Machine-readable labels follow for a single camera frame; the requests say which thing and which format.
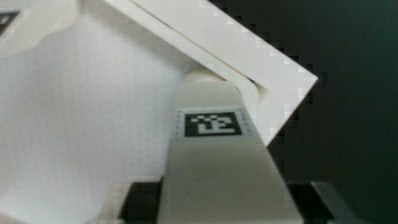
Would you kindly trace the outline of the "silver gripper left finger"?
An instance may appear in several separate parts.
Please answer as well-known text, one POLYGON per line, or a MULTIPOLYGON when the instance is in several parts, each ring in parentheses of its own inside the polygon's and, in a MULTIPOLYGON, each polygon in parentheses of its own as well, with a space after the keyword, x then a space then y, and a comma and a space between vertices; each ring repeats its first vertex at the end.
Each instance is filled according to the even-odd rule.
POLYGON ((110 191, 99 214, 87 224, 156 224, 161 182, 120 184, 110 191))

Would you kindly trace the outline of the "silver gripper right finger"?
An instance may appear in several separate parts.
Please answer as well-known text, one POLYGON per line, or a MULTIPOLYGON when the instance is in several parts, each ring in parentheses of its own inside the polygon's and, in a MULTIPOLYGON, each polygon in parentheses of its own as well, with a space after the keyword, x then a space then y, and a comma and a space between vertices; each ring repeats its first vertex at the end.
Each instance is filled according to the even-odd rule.
POLYGON ((287 189, 303 224, 359 224, 359 218, 330 183, 289 183, 287 189))

